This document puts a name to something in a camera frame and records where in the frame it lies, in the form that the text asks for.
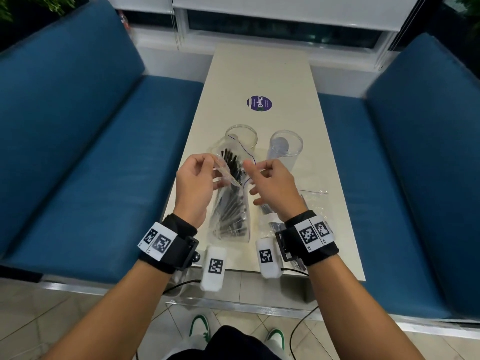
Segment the green plant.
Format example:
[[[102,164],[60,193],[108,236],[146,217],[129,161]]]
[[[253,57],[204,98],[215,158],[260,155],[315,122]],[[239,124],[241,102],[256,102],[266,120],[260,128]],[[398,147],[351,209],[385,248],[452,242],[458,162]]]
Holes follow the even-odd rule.
[[[0,22],[12,23],[16,16],[31,14],[63,17],[78,3],[78,0],[0,0]]]

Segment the clear zip bag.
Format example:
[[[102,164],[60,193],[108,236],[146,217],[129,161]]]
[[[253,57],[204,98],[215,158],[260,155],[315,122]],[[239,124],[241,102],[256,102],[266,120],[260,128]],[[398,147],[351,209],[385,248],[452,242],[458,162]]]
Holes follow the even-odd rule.
[[[247,148],[243,147],[243,145],[236,139],[234,138],[231,138],[231,137],[227,137],[227,136],[224,136],[223,138],[221,138],[218,142],[216,142],[210,149],[210,152],[211,154],[213,155],[216,155],[219,160],[221,161],[222,163],[222,166],[219,167],[219,168],[215,168],[218,170],[218,172],[220,172],[222,174],[222,178],[225,178],[227,179],[228,181],[231,181],[232,180],[232,176],[231,174],[229,173],[229,171],[227,170],[226,168],[226,163],[224,161],[224,159],[222,158],[221,156],[221,150],[223,148],[228,148],[228,149],[231,149],[235,154],[238,154],[238,156],[240,157],[241,161],[242,161],[242,166],[243,166],[243,161],[245,160],[250,160],[252,162],[255,162],[255,159],[254,159],[254,156],[253,154],[251,153],[251,151],[247,150]],[[249,198],[248,198],[248,188],[249,188],[249,184],[250,184],[250,177],[249,175],[247,174],[247,182],[245,183],[245,195],[246,195],[246,198],[248,200],[248,212],[249,212],[249,235],[250,235],[250,238],[251,238],[251,234],[250,234],[250,228],[251,228],[251,215],[250,215],[250,207],[249,207]],[[212,218],[212,214],[213,214],[213,210],[214,210],[214,204],[215,204],[215,199],[216,199],[216,196],[217,196],[217,192],[218,190],[216,191],[216,193],[214,194],[214,197],[213,197],[213,206],[212,206],[212,211],[211,211],[211,215],[210,215],[210,218],[209,218],[209,232],[212,234],[213,237],[215,237],[212,233],[212,230],[210,228],[210,220]]]

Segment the green white shoe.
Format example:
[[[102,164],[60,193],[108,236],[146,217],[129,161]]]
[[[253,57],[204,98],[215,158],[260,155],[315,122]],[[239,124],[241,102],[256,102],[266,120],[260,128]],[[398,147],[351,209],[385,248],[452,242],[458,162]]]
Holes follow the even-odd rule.
[[[279,328],[273,328],[268,334],[264,344],[272,352],[285,352],[285,338],[283,332]]]
[[[193,318],[189,329],[189,339],[201,346],[206,346],[211,339],[211,331],[208,319],[203,314]]]

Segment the bundle of black plastic cutlery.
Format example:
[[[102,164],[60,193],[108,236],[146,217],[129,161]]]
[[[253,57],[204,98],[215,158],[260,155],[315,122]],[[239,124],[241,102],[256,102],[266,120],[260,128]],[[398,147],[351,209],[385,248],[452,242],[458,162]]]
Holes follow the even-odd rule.
[[[232,180],[217,191],[210,229],[218,240],[248,242],[250,240],[248,199],[245,195],[247,174],[238,154],[223,148],[221,157]]]

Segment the green white left shoe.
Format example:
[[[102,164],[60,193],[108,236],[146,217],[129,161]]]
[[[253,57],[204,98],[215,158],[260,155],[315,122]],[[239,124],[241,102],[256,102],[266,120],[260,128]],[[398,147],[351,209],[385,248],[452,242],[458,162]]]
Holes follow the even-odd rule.
[[[206,346],[211,339],[211,331],[208,319],[203,314],[193,318],[189,329],[189,339],[201,346]]]

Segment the purple round sticker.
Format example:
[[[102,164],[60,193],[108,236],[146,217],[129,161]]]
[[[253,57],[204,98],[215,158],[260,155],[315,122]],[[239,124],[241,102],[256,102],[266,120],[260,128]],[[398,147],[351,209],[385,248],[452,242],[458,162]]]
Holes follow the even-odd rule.
[[[247,107],[249,107],[253,111],[257,112],[265,112],[272,108],[273,104],[272,101],[262,95],[254,95],[247,99]]]

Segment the person's right hand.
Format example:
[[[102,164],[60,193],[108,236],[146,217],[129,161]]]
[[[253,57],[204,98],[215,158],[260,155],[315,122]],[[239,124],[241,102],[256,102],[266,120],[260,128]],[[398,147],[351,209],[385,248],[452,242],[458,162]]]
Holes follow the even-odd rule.
[[[254,205],[269,205],[283,222],[306,212],[307,206],[298,193],[294,176],[278,160],[271,159],[255,164],[261,170],[262,180],[249,190]]]

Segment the black wristband with markers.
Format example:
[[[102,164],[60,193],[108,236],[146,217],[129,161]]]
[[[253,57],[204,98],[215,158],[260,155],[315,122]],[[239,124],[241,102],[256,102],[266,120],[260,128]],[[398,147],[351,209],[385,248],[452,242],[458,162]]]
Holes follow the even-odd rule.
[[[301,259],[309,267],[339,254],[332,229],[313,210],[286,221],[275,237],[285,262]]]
[[[138,244],[138,260],[166,274],[184,271],[201,259],[197,229],[175,214],[155,222]]]

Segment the clear plastic bag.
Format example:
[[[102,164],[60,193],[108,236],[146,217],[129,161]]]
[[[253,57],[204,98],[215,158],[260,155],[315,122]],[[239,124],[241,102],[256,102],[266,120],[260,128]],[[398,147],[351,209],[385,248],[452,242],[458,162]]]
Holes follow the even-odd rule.
[[[313,210],[316,215],[320,216],[321,218],[328,220],[329,216],[331,214],[330,210],[330,203],[328,199],[328,193],[326,192],[316,192],[316,191],[309,191],[309,190],[303,190],[299,189],[298,190],[299,194],[301,195],[304,204],[307,206],[308,209]],[[294,259],[292,255],[286,251],[283,246],[280,246],[277,238],[276,238],[276,233],[279,232],[272,232],[271,229],[265,228],[261,224],[261,216],[262,212],[260,209],[260,206],[258,207],[258,213],[259,213],[259,218],[258,218],[258,224],[257,227],[259,229],[259,232],[261,234],[261,237],[272,237],[273,239],[276,240],[279,248],[279,252],[282,256],[282,260],[284,262],[289,262],[289,261],[298,261],[298,259]]]

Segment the green white right shoe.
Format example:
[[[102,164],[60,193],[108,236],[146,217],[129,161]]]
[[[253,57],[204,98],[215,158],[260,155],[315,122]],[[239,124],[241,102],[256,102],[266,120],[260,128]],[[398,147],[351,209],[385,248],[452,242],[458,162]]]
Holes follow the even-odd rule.
[[[268,334],[264,344],[272,352],[285,352],[285,338],[283,332],[279,328],[273,328]]]

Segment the black shorts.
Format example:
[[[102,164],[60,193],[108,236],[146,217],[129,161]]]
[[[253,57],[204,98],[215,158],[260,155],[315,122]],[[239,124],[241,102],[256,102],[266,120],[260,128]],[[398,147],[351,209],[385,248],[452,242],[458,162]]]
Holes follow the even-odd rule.
[[[266,344],[225,325],[212,336],[205,349],[186,349],[167,360],[281,360]]]

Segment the person's left hand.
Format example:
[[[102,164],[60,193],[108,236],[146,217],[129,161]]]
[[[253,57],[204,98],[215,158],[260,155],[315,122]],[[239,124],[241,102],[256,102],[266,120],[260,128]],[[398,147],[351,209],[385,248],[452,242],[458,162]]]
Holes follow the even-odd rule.
[[[206,219],[213,192],[229,183],[216,168],[201,168],[198,155],[190,155],[177,171],[173,209],[173,214],[196,229]]]

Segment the person's right forearm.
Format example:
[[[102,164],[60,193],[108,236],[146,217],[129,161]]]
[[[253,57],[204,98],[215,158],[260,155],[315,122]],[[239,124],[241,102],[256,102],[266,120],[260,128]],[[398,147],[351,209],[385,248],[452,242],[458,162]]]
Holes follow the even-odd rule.
[[[366,291],[339,256],[335,242],[314,233],[317,216],[301,201],[286,209],[275,208],[285,222],[281,234],[288,249],[300,257],[309,274],[319,311],[341,360],[424,360],[395,321]]]

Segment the blue sofa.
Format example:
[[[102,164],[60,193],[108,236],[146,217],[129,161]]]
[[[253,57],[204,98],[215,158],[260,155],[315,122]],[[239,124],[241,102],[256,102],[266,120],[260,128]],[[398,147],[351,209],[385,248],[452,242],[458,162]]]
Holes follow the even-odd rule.
[[[480,321],[480,80],[423,33],[364,98],[318,96],[365,289],[394,315]]]
[[[108,0],[0,54],[0,265],[106,284],[134,265],[203,89],[145,69]]]

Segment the white window frame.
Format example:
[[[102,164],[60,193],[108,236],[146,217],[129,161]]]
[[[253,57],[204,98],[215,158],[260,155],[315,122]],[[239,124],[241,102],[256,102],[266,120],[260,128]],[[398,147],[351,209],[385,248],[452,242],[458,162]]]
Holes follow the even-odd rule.
[[[170,13],[116,11],[136,31],[172,31],[177,48],[190,51],[213,50],[217,43],[242,43],[375,55],[395,36],[392,31],[182,8]]]

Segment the black left wristband with markers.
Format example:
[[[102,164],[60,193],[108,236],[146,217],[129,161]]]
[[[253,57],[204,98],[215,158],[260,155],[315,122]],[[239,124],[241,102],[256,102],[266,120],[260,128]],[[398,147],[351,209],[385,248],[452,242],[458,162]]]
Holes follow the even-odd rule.
[[[138,260],[166,274],[184,271],[201,259],[197,229],[175,214],[155,222],[138,244]]]

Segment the black right wristband with markers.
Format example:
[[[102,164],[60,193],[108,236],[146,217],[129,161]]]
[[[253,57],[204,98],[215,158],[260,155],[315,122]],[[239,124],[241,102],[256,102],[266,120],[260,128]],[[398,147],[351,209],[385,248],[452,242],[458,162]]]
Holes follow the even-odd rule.
[[[301,259],[309,267],[339,254],[332,229],[313,210],[286,221],[275,237],[285,262]]]

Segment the person's left forearm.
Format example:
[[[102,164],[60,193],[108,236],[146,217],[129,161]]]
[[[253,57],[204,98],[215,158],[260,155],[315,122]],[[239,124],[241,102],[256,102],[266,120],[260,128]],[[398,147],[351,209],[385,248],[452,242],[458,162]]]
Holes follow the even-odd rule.
[[[132,360],[171,276],[137,260],[43,360]]]

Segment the white roller blind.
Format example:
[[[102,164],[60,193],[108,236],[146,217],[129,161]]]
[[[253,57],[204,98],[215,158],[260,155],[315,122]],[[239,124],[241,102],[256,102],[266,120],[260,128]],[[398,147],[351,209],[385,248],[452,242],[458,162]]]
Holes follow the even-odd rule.
[[[174,14],[172,0],[108,0],[117,10]]]

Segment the clear glass tumbler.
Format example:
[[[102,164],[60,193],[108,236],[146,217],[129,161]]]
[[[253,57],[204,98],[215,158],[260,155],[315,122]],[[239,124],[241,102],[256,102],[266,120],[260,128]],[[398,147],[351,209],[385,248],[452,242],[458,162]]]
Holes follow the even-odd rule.
[[[258,143],[257,132],[249,125],[238,124],[230,126],[225,131],[225,136],[238,140],[243,147],[247,148],[250,152],[255,151],[255,147]]]
[[[291,172],[303,150],[302,137],[291,130],[278,130],[269,140],[267,160],[278,159]]]

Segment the black plastic cutlery piece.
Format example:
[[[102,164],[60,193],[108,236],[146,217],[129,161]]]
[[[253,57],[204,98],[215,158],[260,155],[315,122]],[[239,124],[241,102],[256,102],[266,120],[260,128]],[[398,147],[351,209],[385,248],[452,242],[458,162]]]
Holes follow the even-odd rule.
[[[279,216],[267,204],[261,205],[261,224],[272,232],[282,231],[286,229],[285,223],[279,219]]]

